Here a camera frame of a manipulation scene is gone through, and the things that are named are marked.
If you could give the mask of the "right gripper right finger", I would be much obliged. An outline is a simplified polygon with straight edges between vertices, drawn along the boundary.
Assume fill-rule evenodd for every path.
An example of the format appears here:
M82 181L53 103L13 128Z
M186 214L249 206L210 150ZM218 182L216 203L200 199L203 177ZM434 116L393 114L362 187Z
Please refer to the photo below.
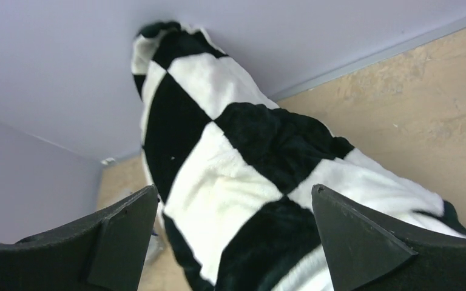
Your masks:
M426 230L312 188L335 290L466 290L466 239Z

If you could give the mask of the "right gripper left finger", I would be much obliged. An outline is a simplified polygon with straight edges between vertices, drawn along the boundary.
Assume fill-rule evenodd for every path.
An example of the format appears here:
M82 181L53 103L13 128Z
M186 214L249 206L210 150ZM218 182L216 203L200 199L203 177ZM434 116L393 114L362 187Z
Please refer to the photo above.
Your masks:
M158 206L147 186L73 222L0 243L0 290L136 290Z

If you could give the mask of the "black white checkered pillowcase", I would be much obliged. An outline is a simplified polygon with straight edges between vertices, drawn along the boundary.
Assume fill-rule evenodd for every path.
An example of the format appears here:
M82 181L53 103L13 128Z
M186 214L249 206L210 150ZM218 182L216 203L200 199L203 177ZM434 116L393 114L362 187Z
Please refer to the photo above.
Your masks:
M144 174L192 290L332 290L312 213L315 184L466 238L449 202L319 120L280 108L202 29L144 26L131 71L144 105Z

